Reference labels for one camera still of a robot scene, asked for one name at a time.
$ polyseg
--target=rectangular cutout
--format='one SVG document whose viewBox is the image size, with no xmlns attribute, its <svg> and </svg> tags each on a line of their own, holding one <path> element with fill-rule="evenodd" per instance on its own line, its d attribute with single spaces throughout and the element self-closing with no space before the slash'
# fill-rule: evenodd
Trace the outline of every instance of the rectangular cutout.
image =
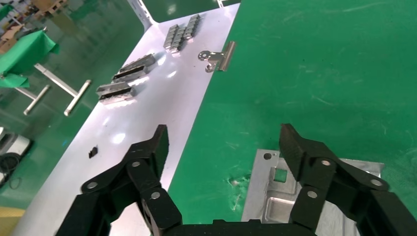
<svg viewBox="0 0 417 236">
<path fill-rule="evenodd" d="M 288 171 L 282 169 L 275 169 L 274 181 L 285 183 L 287 181 Z"/>
</svg>

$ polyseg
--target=black cable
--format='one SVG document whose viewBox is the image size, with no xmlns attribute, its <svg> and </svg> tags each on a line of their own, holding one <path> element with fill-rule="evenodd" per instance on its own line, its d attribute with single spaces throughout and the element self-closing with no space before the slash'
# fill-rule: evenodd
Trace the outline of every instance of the black cable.
<svg viewBox="0 0 417 236">
<path fill-rule="evenodd" d="M 15 159 L 16 164 L 14 166 L 9 166 L 8 162 L 9 162 L 10 158 Z M 4 182 L 6 183 L 7 181 L 9 181 L 9 187 L 13 190 L 17 189 L 20 186 L 20 184 L 22 183 L 22 178 L 20 178 L 20 177 L 16 178 L 16 179 L 11 179 L 11 175 L 12 175 L 13 171 L 15 171 L 17 166 L 19 165 L 21 158 L 22 157 L 19 154 L 14 153 L 14 152 L 9 152 L 9 153 L 5 153 L 3 155 L 0 155 L 0 172 L 3 173 Z M 12 182 L 14 180 L 18 180 L 18 183 L 17 183 L 16 187 L 12 186 Z"/>
</svg>

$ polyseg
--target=floor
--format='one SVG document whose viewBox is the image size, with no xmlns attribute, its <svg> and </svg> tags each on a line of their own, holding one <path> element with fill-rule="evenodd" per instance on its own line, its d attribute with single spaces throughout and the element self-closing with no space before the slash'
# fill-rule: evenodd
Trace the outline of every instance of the floor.
<svg viewBox="0 0 417 236">
<path fill-rule="evenodd" d="M 227 1 L 227 5 L 239 2 Z M 163 22 L 216 8 L 217 2 L 191 0 L 145 0 L 156 21 Z M 60 45 L 58 55 L 41 62 L 75 90 L 85 80 L 92 84 L 70 116 L 63 114 L 71 96 L 40 72 L 28 71 L 30 89 L 38 93 L 50 89 L 29 114 L 23 110 L 30 99 L 13 89 L 1 89 L 0 126 L 33 140 L 33 146 L 7 185 L 0 188 L 0 206 L 26 209 L 52 169 L 77 134 L 98 98 L 95 89 L 122 66 L 140 40 L 144 28 L 125 0 L 70 0 L 58 15 L 35 26 L 46 26 L 48 36 Z"/>
</svg>

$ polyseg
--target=round hole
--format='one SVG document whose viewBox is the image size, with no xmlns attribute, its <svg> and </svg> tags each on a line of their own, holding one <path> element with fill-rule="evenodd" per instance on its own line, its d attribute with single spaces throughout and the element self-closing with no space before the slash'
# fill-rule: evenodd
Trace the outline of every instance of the round hole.
<svg viewBox="0 0 417 236">
<path fill-rule="evenodd" d="M 265 159 L 265 160 L 269 160 L 269 159 L 271 159 L 271 158 L 272 158 L 271 153 L 265 153 L 265 154 L 264 154 L 264 159 Z"/>
</svg>

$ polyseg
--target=metal rivet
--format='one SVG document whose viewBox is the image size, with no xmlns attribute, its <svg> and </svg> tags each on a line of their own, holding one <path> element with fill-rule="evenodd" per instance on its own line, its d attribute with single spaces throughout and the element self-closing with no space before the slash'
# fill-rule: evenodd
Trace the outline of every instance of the metal rivet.
<svg viewBox="0 0 417 236">
<path fill-rule="evenodd" d="M 157 199 L 157 198 L 159 198 L 161 196 L 161 194 L 160 193 L 158 193 L 158 192 L 154 192 L 154 193 L 152 193 L 151 195 L 150 195 L 150 198 L 152 198 L 152 199 Z"/>
<path fill-rule="evenodd" d="M 371 180 L 371 183 L 374 184 L 374 185 L 376 185 L 376 186 L 382 186 L 382 183 L 379 180 L 377 180 L 377 179 Z"/>
<path fill-rule="evenodd" d="M 322 161 L 322 164 L 325 165 L 325 166 L 329 166 L 330 165 L 330 162 L 328 162 L 328 161 Z"/>
<path fill-rule="evenodd" d="M 307 192 L 307 195 L 308 195 L 310 198 L 316 198 L 316 197 L 317 197 L 317 193 L 316 193 L 316 192 L 314 192 L 314 191 L 308 191 L 308 192 Z"/>
<path fill-rule="evenodd" d="M 87 188 L 88 188 L 88 189 L 92 189 L 92 188 L 95 188 L 97 185 L 98 185 L 98 183 L 96 183 L 96 182 L 91 182 L 91 183 L 87 184 Z"/>
</svg>

